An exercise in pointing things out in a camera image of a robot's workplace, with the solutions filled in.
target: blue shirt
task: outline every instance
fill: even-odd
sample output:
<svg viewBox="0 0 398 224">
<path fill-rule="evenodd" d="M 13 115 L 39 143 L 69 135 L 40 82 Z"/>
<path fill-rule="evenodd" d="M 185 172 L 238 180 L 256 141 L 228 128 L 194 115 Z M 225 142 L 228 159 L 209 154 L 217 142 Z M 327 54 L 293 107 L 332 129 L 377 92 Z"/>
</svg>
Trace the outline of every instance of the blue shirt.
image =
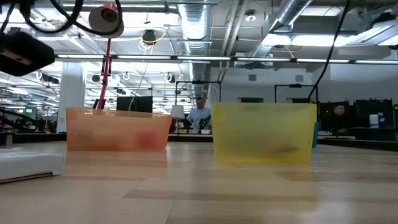
<svg viewBox="0 0 398 224">
<path fill-rule="evenodd" d="M 187 120 L 192 123 L 193 129 L 199 130 L 200 128 L 200 120 L 205 119 L 211 116 L 211 110 L 207 107 L 204 107 L 202 110 L 198 108 L 194 108 L 191 110 L 189 115 L 187 116 Z"/>
</svg>

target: person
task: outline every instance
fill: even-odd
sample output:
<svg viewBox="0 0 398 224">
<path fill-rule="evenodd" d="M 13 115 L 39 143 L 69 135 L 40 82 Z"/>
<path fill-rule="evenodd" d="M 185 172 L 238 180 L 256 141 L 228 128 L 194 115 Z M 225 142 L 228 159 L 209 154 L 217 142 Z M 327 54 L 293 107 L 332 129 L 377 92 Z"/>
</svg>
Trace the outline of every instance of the person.
<svg viewBox="0 0 398 224">
<path fill-rule="evenodd" d="M 202 97 L 197 97 L 197 107 L 192 109 L 187 120 L 192 123 L 192 128 L 200 129 L 200 120 L 207 119 L 211 116 L 211 110 L 205 107 L 205 100 Z"/>
<path fill-rule="evenodd" d="M 345 114 L 344 105 L 336 105 L 333 116 L 326 120 L 326 130 L 335 135 L 348 134 L 349 119 Z"/>
</svg>

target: yellow plastic container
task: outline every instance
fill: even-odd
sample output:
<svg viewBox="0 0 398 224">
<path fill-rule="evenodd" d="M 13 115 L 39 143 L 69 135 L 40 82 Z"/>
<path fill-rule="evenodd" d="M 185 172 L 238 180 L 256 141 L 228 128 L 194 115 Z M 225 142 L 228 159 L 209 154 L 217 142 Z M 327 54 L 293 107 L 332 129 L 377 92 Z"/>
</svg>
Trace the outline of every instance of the yellow plastic container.
<svg viewBox="0 0 398 224">
<path fill-rule="evenodd" d="M 164 151 L 166 114 L 67 108 L 69 151 Z"/>
<path fill-rule="evenodd" d="M 311 158 L 316 105 L 217 103 L 211 118 L 221 162 L 304 164 Z"/>
</svg>

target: light wood tabletop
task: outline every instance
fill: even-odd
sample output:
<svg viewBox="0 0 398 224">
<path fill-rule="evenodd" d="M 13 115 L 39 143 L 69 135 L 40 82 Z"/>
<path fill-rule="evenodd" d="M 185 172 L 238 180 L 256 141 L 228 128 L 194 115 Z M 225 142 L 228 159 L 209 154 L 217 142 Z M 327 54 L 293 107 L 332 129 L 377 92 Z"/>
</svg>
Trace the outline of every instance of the light wood tabletop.
<svg viewBox="0 0 398 224">
<path fill-rule="evenodd" d="M 14 148 L 66 153 L 65 142 Z M 398 223 L 398 153 L 316 152 L 305 166 L 220 164 L 212 143 L 68 152 L 65 175 L 0 185 L 0 223 Z"/>
</svg>

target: silver duct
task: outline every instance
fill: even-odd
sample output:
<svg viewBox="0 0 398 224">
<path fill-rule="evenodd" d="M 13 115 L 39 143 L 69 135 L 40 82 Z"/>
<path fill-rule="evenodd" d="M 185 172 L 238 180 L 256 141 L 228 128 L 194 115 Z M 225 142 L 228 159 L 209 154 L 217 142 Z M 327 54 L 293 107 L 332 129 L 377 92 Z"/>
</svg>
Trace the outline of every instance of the silver duct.
<svg viewBox="0 0 398 224">
<path fill-rule="evenodd" d="M 283 0 L 280 4 L 276 21 L 268 30 L 277 29 L 280 26 L 291 26 L 311 2 L 312 0 Z M 271 45 L 261 43 L 250 56 L 265 57 L 271 51 L 272 47 Z"/>
<path fill-rule="evenodd" d="M 201 4 L 181 4 L 178 6 L 181 15 L 182 32 L 185 39 L 203 40 L 208 37 L 210 25 L 210 8 Z M 186 42 L 185 50 L 188 55 L 208 55 L 208 44 L 200 42 Z M 190 63 L 190 78 L 192 81 L 209 81 L 210 64 Z M 192 85 L 195 96 L 202 96 L 202 86 Z"/>
</svg>

